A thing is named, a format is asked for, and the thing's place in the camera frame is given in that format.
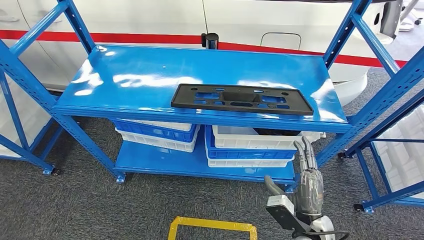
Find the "perforated post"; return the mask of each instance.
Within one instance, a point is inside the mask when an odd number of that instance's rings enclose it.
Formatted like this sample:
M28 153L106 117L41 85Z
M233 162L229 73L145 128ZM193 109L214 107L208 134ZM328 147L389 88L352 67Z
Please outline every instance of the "perforated post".
M331 65L336 60L337 55L339 55L346 41L355 29L355 25L352 22L352 16L357 14L362 17L371 1L372 0L353 0L352 5L338 27L334 38L327 48L327 51L324 53L323 59L327 69L330 69Z
M75 4L72 0L57 0L58 3L66 2L68 8L64 11L66 18L68 19L70 25L78 36L79 41L84 46L85 51L90 54L95 46L94 41L90 35L89 30L86 27L86 24L83 21L80 13L75 7Z

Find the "shelf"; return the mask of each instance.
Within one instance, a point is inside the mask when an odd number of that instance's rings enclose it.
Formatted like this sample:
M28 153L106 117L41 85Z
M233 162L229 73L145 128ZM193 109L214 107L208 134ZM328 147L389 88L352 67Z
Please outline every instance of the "shelf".
M298 89L313 115L172 108L177 86ZM206 49L97 45L54 108L64 115L345 133L323 58Z
M116 170L127 173L180 175L263 182L269 175L278 184L293 184L295 172L290 161L286 167L209 167L205 151L205 131L200 129L193 152L171 150L123 141L115 163Z

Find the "robotic hand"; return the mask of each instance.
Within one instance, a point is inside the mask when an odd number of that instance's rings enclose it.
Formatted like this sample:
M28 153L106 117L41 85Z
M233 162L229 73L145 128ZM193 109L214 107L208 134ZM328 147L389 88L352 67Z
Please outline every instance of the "robotic hand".
M335 240L336 233L345 234L339 240L349 237L346 231L334 231L333 223L328 216L322 215L324 202L323 175L318 170L314 150L306 137L301 143L294 141L299 152L300 178L292 200L285 192L274 184L270 176L265 176L265 185L274 194L268 198L266 210L282 226L292 230L296 240Z

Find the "yellow tape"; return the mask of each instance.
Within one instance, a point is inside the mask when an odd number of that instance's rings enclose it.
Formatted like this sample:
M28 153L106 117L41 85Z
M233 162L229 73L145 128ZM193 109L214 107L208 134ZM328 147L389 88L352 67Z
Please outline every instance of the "yellow tape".
M250 240L258 239L256 227L250 223L217 221L217 220L177 216L170 225L168 240L176 239L178 225L249 232Z

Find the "lower shelf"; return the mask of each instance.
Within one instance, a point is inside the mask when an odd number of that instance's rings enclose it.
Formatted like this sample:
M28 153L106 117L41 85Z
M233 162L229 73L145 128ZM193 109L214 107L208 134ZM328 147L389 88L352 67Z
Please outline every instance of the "lower shelf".
M126 173L180 175L263 182L269 175L277 184L291 185L295 182L295 171L290 161L286 167L209 167L205 152L205 131L200 129L193 152L171 150L151 145L123 141L116 170Z

